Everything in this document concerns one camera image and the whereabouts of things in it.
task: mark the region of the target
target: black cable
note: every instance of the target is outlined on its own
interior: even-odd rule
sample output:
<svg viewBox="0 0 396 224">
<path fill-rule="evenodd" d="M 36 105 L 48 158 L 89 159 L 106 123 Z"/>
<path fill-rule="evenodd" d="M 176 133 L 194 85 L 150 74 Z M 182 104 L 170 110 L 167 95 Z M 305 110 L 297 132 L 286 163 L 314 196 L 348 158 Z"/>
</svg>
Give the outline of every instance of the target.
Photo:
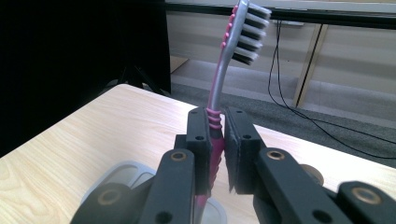
<svg viewBox="0 0 396 224">
<path fill-rule="evenodd" d="M 377 156 L 377 155 L 374 155 L 374 154 L 371 154 L 371 153 L 368 153 L 368 152 L 359 150 L 359 149 L 357 149 L 357 148 L 354 148 L 354 147 L 352 147 L 352 146 L 350 146 L 350 145 L 347 145 L 346 143 L 342 142 L 341 140 L 337 139 L 336 137 L 334 137 L 333 135 L 331 135 L 330 133 L 328 133 L 326 130 L 324 130 L 322 127 L 320 127 L 315 121 L 327 123 L 327 124 L 330 124 L 330 125 L 334 125 L 334 126 L 336 126 L 336 127 L 344 128 L 344 129 L 350 130 L 350 131 L 352 131 L 352 132 L 365 134 L 365 135 L 371 136 L 371 137 L 373 137 L 373 138 L 376 138 L 376 139 L 379 139 L 379 140 L 383 140 L 383 141 L 386 141 L 386 142 L 389 142 L 389 143 L 392 143 L 392 144 L 396 144 L 395 142 L 389 141 L 389 140 L 384 139 L 384 138 L 381 138 L 381 137 L 374 136 L 374 135 L 369 134 L 369 133 L 364 133 L 364 132 L 361 132 L 361 131 L 357 131 L 357 130 L 354 130 L 354 129 L 350 129 L 350 128 L 345 127 L 345 126 L 342 126 L 342 125 L 330 123 L 330 122 L 327 122 L 327 121 L 324 121 L 324 120 L 320 120 L 320 119 L 311 119 L 311 118 L 309 118 L 307 115 L 305 115 L 304 113 L 302 113 L 302 112 L 300 112 L 300 111 L 297 111 L 297 110 L 295 110 L 295 109 L 293 109 L 293 108 L 290 108 L 290 107 L 286 104 L 285 99 L 284 99 L 283 94 L 282 94 L 282 90 L 281 90 L 281 88 L 280 88 L 280 66 L 279 66 L 279 38 L 280 38 L 280 27 L 281 27 L 281 22 L 277 21 L 277 23 L 276 23 L 276 48 L 275 48 L 275 50 L 274 50 L 274 56 L 273 56 L 273 60 L 272 60 L 272 64 L 271 64 L 270 75 L 269 75 L 269 81 L 268 81 L 268 93 L 269 93 L 271 99 L 272 99 L 277 105 L 279 105 L 279 106 L 281 106 L 281 107 L 283 107 L 283 108 L 287 108 L 288 110 L 290 110 L 291 112 L 293 112 L 295 115 L 297 115 L 297 116 L 299 116 L 299 117 L 301 117 L 301 118 L 303 118 L 303 119 L 308 119 L 308 120 L 310 120 L 310 121 L 311 121 L 312 123 L 314 123 L 319 129 L 321 129 L 323 132 L 325 132 L 327 135 L 329 135 L 330 138 L 332 138 L 333 140 L 337 141 L 338 143 L 340 143 L 341 145 L 343 145 L 343 146 L 345 146 L 345 147 L 349 147 L 350 149 L 353 149 L 353 150 L 355 150 L 355 151 L 358 151 L 358 152 L 360 152 L 360 153 L 362 153 L 362 154 L 365 154 L 365 155 L 368 155 L 368 156 L 371 156 L 371 157 L 375 157 L 375 158 L 379 158 L 379 159 L 386 159 L 386 160 L 395 160 L 396 157 L 383 157 L 383 156 Z M 271 91 L 270 91 L 271 76 L 272 76 L 272 71 L 273 71 L 273 68 L 274 68 L 275 57 L 276 57 L 276 63 L 277 63 L 277 80 L 278 80 L 278 88 L 279 88 L 280 97 L 281 97 L 282 102 L 283 102 L 284 105 L 281 105 L 280 103 L 278 103 L 278 102 L 274 99 L 274 97 L 272 96 Z"/>
</svg>

